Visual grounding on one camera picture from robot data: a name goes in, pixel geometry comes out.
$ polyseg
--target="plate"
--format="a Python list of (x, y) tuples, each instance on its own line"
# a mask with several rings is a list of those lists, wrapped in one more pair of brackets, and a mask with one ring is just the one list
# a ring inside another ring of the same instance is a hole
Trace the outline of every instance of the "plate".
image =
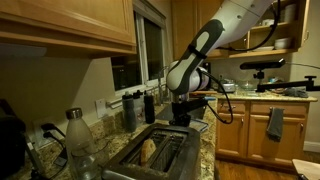
[(259, 47), (257, 49), (252, 50), (253, 52), (260, 52), (260, 51), (271, 51), (274, 49), (274, 46), (265, 46), (265, 47)]

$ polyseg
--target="wooden cabinet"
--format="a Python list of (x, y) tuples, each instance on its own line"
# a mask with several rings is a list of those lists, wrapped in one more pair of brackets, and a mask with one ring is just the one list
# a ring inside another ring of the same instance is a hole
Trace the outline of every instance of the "wooden cabinet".
[[(181, 57), (197, 31), (217, 12), (221, 4), (222, 0), (172, 1), (173, 47), (175, 60)], [(285, 14), (283, 10), (290, 4), (297, 4), (294, 21), (281, 21), (274, 34), (263, 45), (263, 47), (274, 46), (276, 39), (292, 37), (293, 41), (289, 48), (268, 51), (227, 51), (216, 49), (209, 54), (208, 59), (250, 57), (297, 52), (307, 38), (305, 33), (309, 0), (281, 0), (280, 5), (282, 14)], [(228, 45), (223, 45), (223, 47), (232, 47), (235, 49), (249, 49), (255, 47), (262, 42), (271, 31), (270, 26), (260, 25), (265, 19), (274, 19), (273, 13), (271, 11), (267, 11), (261, 17), (257, 25), (251, 28), (244, 37), (235, 42), (231, 42)]]
[[(222, 0), (172, 0), (174, 60), (178, 60), (201, 27), (222, 4)], [(214, 50), (208, 58), (226, 57), (226, 50)]]
[(136, 53), (131, 0), (3, 0), (0, 41), (87, 56)]
[[(303, 152), (308, 102), (231, 101), (234, 122), (217, 122), (217, 158), (232, 158), (264, 165), (292, 167), (292, 159)], [(218, 114), (230, 120), (225, 100), (218, 102)], [(284, 109), (280, 142), (266, 134), (270, 107)]]

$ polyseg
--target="faucet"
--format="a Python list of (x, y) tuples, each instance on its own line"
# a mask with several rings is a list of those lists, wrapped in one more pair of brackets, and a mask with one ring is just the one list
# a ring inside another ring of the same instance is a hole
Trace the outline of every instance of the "faucet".
[(162, 105), (163, 104), (163, 92), (162, 92), (162, 88), (161, 88), (161, 75), (162, 72), (164, 70), (166, 70), (168, 68), (168, 66), (163, 66), (163, 68), (158, 72), (158, 90), (159, 90), (159, 98), (158, 98), (158, 105)]

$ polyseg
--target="bread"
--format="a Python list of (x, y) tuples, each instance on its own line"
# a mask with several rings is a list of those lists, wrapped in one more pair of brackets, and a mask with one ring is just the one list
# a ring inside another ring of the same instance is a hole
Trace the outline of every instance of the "bread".
[(156, 145), (154, 144), (152, 139), (147, 139), (143, 142), (142, 148), (141, 148), (141, 158), (140, 163), (141, 166), (145, 166), (151, 157), (151, 155), (154, 153), (154, 151), (157, 149)]

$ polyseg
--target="wall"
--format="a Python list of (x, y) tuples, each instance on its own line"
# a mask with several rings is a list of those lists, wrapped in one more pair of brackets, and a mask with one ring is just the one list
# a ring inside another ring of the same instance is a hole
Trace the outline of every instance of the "wall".
[[(152, 0), (151, 3), (167, 17), (168, 51), (172, 54), (170, 0)], [(9, 102), (32, 134), (34, 122), (41, 119), (52, 121), (66, 131), (65, 110), (72, 107), (81, 107), (83, 118), (92, 125), (99, 121), (94, 101), (119, 97), (115, 96), (109, 58), (1, 57), (0, 98)], [(113, 115), (120, 110), (109, 109), (108, 112)]]
[[(220, 74), (227, 78), (234, 78), (237, 80), (252, 80), (252, 75), (256, 73), (255, 70), (240, 70), (239, 66), (243, 62), (257, 61), (257, 60), (273, 60), (285, 58), (287, 61), (294, 63), (302, 63), (320, 67), (320, 21), (318, 20), (320, 9), (320, 1), (310, 0), (310, 9), (308, 15), (307, 30), (310, 32), (309, 39), (299, 52), (288, 55), (265, 56), (258, 58), (239, 58), (214, 60), (212, 62), (212, 74), (218, 77)], [(318, 76), (315, 80), (316, 85), (320, 85), (320, 71), (318, 69), (284, 65), (280, 69), (265, 70), (265, 76), (280, 76), (286, 81), (300, 81), (305, 80), (306, 75)], [(309, 92), (310, 96), (320, 99), (320, 92)], [(307, 132), (305, 138), (305, 150), (320, 152), (320, 102), (311, 103), (309, 110), (309, 119), (307, 125)]]

